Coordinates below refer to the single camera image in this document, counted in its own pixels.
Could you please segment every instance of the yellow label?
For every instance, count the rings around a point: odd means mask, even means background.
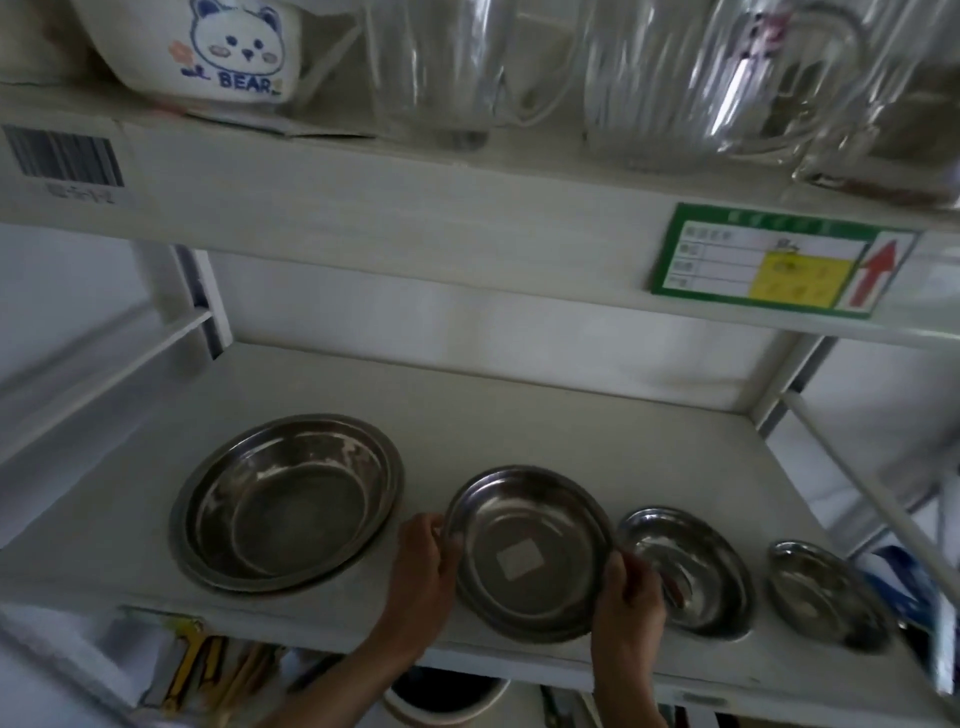
[[[768,253],[756,272],[750,298],[830,308],[840,295],[853,263],[833,257]]]

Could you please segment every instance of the stainless steel plate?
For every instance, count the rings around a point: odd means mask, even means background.
[[[859,652],[889,644],[893,617],[843,559],[801,541],[773,544],[767,556],[770,599],[800,634]]]
[[[375,427],[341,415],[276,420],[190,475],[171,514],[171,548],[207,586],[290,589],[355,557],[402,487],[399,453]]]
[[[616,535],[660,572],[670,624],[725,640],[750,631],[756,601],[750,573],[706,523],[676,508],[643,508],[624,518]]]
[[[525,465],[477,475],[450,503],[444,534],[463,536],[460,597],[496,631],[535,643],[590,631],[612,528],[572,480]]]

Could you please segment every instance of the hand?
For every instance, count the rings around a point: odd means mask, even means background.
[[[440,544],[444,517],[419,513],[400,527],[387,606],[371,632],[413,664],[440,635],[453,608],[460,542]]]
[[[665,622],[660,575],[637,556],[614,551],[593,613],[590,652],[597,689],[627,681],[652,700]]]

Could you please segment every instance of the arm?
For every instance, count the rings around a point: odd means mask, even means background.
[[[441,547],[439,515],[400,528],[387,606],[370,635],[259,728],[351,728],[440,634],[453,607],[461,548]]]
[[[593,695],[604,728],[666,728],[654,699],[653,670],[666,622],[660,575],[615,551],[593,614]]]

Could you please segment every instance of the bear cartoon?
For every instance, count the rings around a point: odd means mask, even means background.
[[[283,34],[273,8],[263,5],[253,12],[220,0],[190,0],[190,7],[194,50],[214,68],[236,78],[271,76],[283,67]]]

